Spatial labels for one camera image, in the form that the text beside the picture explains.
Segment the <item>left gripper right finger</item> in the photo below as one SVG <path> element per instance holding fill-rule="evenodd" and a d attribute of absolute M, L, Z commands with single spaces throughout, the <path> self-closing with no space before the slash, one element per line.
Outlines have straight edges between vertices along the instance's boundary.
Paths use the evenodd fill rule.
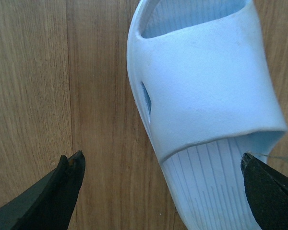
<path fill-rule="evenodd" d="M 288 230 L 288 177 L 250 153 L 240 168 L 252 215 L 263 230 Z"/>

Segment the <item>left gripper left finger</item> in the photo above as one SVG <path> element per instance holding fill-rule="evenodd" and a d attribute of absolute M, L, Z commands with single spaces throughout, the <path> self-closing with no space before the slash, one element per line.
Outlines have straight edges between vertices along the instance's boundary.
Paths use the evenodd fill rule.
<path fill-rule="evenodd" d="M 57 167 L 0 208 L 0 230 L 66 230 L 85 172 L 82 151 L 62 155 Z"/>

